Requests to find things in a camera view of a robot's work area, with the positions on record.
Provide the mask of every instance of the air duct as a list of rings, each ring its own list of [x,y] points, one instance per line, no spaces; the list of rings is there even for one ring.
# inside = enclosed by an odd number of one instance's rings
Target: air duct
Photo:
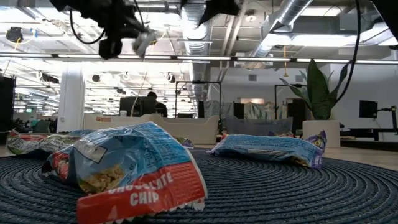
[[[209,38],[209,25],[208,22],[200,25],[198,23],[205,11],[205,2],[203,4],[186,4],[182,11],[182,27],[183,37],[187,40],[208,40]],[[203,56],[209,54],[209,43],[194,41],[185,42],[185,49],[188,55]],[[192,69],[190,70],[191,80],[204,80],[206,73],[205,63],[192,63]],[[195,98],[199,98],[202,95],[201,86],[194,85],[193,92]]]
[[[312,0],[284,0],[280,9],[268,15],[262,25],[263,40],[251,53],[251,57],[265,57],[273,46],[267,45],[266,37],[270,31],[275,29],[290,32],[294,21],[303,13],[305,8],[311,4]],[[246,63],[243,67],[253,69],[256,62]]]

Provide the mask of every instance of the red label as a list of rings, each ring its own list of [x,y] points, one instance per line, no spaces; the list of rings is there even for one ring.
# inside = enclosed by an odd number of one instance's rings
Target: red label
[[[192,162],[163,167],[131,185],[80,198],[78,223],[104,223],[170,210],[204,198],[203,184]]]

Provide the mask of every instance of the white planter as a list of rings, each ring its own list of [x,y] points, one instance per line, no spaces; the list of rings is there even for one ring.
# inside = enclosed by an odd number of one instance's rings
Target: white planter
[[[340,122],[339,121],[303,121],[303,138],[319,134],[325,130],[328,140],[327,148],[340,147]]]

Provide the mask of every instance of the round woven rug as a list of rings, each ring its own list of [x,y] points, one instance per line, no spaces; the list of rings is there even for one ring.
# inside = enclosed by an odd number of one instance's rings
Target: round woven rug
[[[205,210],[133,223],[398,223],[398,172],[335,159],[314,170],[192,154],[208,189]],[[0,223],[76,222],[76,200],[84,194],[42,176],[42,163],[0,159]]]

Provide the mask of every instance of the ceiling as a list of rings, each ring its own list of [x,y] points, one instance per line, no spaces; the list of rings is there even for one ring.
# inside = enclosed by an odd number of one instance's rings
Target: ceiling
[[[172,9],[178,8],[178,1],[169,0]],[[247,53],[261,43],[261,27],[267,15],[277,11],[280,6],[278,0],[250,0],[247,10],[253,10],[254,20],[243,17],[238,28],[237,38],[231,48],[231,55],[239,52]],[[138,1],[139,4],[163,5],[163,1]],[[50,3],[39,2],[36,7],[15,7],[13,0],[0,0],[0,52],[46,53],[46,54],[97,54],[98,44],[85,45],[79,42],[70,28],[68,12],[58,12]],[[302,16],[337,16],[353,9],[351,0],[314,0],[303,12]],[[144,9],[144,22],[156,31],[157,43],[149,46],[146,55],[185,55],[183,26],[178,14],[148,13]],[[210,55],[219,55],[226,36],[228,22],[237,17],[219,15],[210,21]],[[84,41],[96,39],[102,29],[91,19],[84,19],[79,12],[73,12],[73,22],[76,31]],[[24,40],[15,44],[6,39],[6,32],[10,27],[21,27]],[[134,54],[133,39],[123,39],[122,54]],[[270,51],[274,57],[302,57],[302,58],[350,58],[351,47],[306,47],[287,45],[273,47]],[[365,46],[360,47],[362,58],[384,58],[389,53],[388,47]],[[21,104],[29,101],[39,101],[42,105],[41,113],[56,113],[60,86],[40,80],[41,73],[48,74],[62,81],[62,72],[67,60],[34,60],[23,58],[0,57],[0,68],[6,69],[7,76],[17,77],[17,98]],[[86,80],[86,111],[90,113],[114,114],[118,111],[119,98],[123,96],[146,96],[152,89],[158,94],[158,101],[163,101],[170,111],[174,111],[175,84],[167,80],[167,75],[174,75],[177,81],[189,81],[192,74],[191,63],[149,63],[149,62],[82,62]],[[284,63],[275,63],[273,68],[282,68]],[[300,65],[289,64],[288,67],[299,68]],[[101,76],[100,82],[94,82],[94,74]],[[126,94],[119,94],[115,88],[125,90]],[[192,85],[186,85],[178,96],[178,112],[196,113],[196,101],[192,93]]]

